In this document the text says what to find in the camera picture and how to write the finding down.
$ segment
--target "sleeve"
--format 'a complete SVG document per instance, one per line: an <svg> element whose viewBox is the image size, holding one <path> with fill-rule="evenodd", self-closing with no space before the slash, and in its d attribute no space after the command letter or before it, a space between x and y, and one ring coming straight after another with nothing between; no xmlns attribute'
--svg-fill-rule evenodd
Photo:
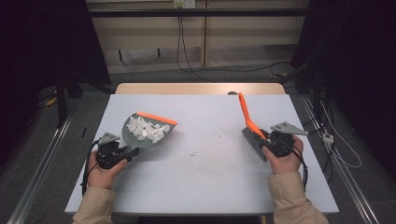
<svg viewBox="0 0 396 224"><path fill-rule="evenodd" d="M327 218L305 197L300 173L268 176L268 188L274 200L274 222L329 223Z"/></svg>
<svg viewBox="0 0 396 224"><path fill-rule="evenodd" d="M78 211L73 216L73 224L113 223L111 213L117 193L109 189L88 187Z"/></svg>

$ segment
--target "hand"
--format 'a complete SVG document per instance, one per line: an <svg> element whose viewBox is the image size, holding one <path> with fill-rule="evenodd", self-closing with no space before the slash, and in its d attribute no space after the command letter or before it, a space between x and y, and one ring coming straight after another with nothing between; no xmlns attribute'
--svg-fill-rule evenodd
<svg viewBox="0 0 396 224"><path fill-rule="evenodd" d="M116 176L125 169L127 160L122 160L113 166L111 169L102 169L96 160L97 150L91 153L88 169L91 170L88 176L88 187L97 187L101 189L111 189Z"/></svg>
<svg viewBox="0 0 396 224"><path fill-rule="evenodd" d="M301 139L296 135L293 135L292 137L294 141L293 150L300 155L300 152L303 153L304 150L303 141L301 141ZM296 155L294 155L294 153L290 153L286 157L278 158L267 147L263 147L262 152L271 163L271 169L274 175L297 172L300 168L301 161L296 157Z"/></svg>

